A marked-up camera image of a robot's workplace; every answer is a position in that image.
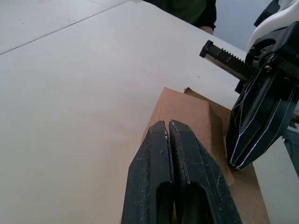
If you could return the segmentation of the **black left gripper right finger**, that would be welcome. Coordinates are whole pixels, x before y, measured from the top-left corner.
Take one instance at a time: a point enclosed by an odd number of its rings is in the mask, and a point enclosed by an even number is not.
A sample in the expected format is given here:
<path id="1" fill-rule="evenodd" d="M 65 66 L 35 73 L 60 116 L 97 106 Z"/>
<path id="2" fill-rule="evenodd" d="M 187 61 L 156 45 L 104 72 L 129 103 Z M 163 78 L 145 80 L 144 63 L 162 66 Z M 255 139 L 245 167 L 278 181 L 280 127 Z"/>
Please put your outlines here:
<path id="1" fill-rule="evenodd" d="M 241 224 L 220 166 L 191 128 L 171 120 L 169 131 L 178 223 Z"/>

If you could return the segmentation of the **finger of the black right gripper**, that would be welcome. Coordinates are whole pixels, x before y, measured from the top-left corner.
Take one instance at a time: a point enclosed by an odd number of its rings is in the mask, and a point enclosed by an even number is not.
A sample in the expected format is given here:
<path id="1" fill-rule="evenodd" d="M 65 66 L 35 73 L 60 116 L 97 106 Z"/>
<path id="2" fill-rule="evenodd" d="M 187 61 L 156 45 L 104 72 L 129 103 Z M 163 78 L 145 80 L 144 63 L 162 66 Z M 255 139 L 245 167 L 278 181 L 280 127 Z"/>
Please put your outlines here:
<path id="1" fill-rule="evenodd" d="M 239 104 L 235 169 L 243 170 L 263 155 L 287 129 L 299 99 L 298 85 L 278 90 L 274 85 L 263 87 L 255 97 L 252 90 Z"/>
<path id="2" fill-rule="evenodd" d="M 230 165 L 249 165 L 261 157 L 277 138 L 273 118 L 280 97 L 281 73 L 259 72 L 244 86 L 230 116 L 226 148 Z"/>

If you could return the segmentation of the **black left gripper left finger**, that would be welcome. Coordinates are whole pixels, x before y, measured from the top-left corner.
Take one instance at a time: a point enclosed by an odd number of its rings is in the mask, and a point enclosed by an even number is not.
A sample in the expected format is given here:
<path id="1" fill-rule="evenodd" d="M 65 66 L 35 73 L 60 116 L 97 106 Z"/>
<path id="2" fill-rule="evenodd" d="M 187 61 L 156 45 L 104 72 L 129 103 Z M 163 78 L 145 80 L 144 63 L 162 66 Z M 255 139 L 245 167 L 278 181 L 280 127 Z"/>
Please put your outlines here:
<path id="1" fill-rule="evenodd" d="M 164 121 L 152 125 L 129 169 L 121 223 L 170 224 L 174 174 Z"/>

